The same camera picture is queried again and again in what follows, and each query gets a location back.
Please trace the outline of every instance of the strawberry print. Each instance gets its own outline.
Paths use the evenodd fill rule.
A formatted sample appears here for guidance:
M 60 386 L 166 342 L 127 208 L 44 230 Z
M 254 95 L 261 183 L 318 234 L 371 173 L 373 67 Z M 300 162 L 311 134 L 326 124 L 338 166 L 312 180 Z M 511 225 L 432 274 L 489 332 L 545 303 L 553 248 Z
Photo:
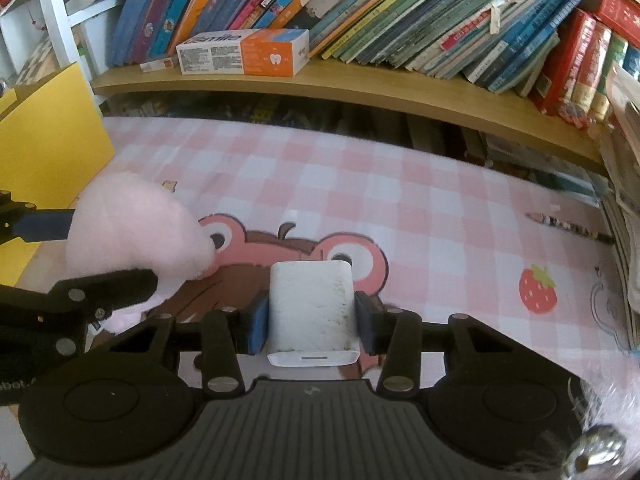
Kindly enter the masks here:
M 524 269 L 520 277 L 520 299 L 528 310 L 535 314 L 544 314 L 554 309 L 558 304 L 556 284 L 546 273 L 536 265 Z

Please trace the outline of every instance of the small box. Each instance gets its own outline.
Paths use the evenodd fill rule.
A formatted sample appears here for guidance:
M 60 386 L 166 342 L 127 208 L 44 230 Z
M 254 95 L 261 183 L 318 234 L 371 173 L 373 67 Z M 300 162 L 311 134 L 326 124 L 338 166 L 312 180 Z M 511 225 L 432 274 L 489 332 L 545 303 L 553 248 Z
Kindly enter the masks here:
M 293 77 L 309 60 L 309 31 L 297 28 L 203 32 L 177 46 L 191 74 Z

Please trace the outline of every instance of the white power adapter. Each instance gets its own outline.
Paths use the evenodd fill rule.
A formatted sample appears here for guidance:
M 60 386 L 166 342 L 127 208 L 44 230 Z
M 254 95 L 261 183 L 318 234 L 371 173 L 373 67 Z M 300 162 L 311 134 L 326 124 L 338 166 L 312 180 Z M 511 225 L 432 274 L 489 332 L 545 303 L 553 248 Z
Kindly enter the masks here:
M 271 266 L 268 358 L 282 367 L 349 365 L 360 345 L 347 262 Z

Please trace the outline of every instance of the red book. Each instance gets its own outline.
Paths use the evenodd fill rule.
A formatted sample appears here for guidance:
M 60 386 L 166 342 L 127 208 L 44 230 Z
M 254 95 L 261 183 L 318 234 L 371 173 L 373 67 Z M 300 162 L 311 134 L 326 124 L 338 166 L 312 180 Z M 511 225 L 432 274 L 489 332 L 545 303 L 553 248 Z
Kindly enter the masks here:
M 635 0 L 582 0 L 579 7 L 640 48 L 640 4 Z
M 533 104 L 543 114 L 557 115 L 558 108 L 571 99 L 595 27 L 593 16 L 574 9 L 558 28 L 560 44 L 546 58 L 536 85 L 529 94 Z

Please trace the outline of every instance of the cartoon bear print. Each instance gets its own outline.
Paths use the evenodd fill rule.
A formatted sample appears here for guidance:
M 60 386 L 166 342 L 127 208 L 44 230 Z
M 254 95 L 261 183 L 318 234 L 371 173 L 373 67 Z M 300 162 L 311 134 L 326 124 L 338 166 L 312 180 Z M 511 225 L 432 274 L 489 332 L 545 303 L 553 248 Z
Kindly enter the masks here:
M 319 242 L 306 238 L 287 238 L 296 226 L 286 222 L 273 235 L 247 231 L 238 219 L 213 214 L 200 225 L 216 246 L 217 270 L 207 278 L 186 282 L 180 290 L 153 314 L 172 314 L 178 322 L 198 321 L 209 310 L 232 306 L 243 309 L 261 291 L 270 286 L 270 268 L 276 262 L 307 260 L 344 260 L 351 264 L 354 290 L 364 291 L 383 307 L 378 293 L 385 285 L 388 263 L 383 251 L 370 238 L 356 233 L 335 233 Z M 340 368 L 346 379 L 356 379 L 380 364 L 377 357 L 362 352 L 359 361 Z

